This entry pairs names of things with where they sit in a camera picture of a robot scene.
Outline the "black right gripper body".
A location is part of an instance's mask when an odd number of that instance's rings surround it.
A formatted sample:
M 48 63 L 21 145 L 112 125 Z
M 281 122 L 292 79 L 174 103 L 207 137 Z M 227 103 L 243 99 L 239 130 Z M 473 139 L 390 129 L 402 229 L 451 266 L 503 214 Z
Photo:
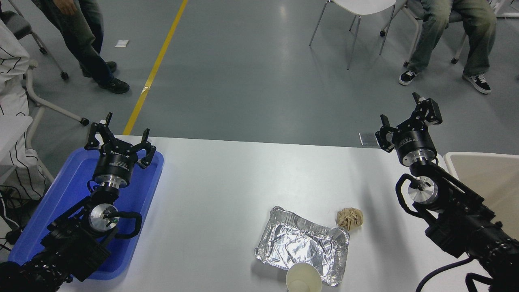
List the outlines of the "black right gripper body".
M 427 130 L 399 131 L 393 134 L 399 161 L 433 161 L 437 151 Z

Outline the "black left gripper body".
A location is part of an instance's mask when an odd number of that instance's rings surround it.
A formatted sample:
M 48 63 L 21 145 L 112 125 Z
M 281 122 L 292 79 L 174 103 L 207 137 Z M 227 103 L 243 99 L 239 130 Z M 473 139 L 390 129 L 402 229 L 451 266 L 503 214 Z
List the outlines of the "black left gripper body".
M 104 177 L 115 176 L 129 184 L 131 182 L 132 172 L 137 162 L 136 153 L 126 153 L 126 150 L 114 150 L 112 146 L 105 144 L 100 148 L 100 156 L 92 178 L 98 184 L 104 181 Z

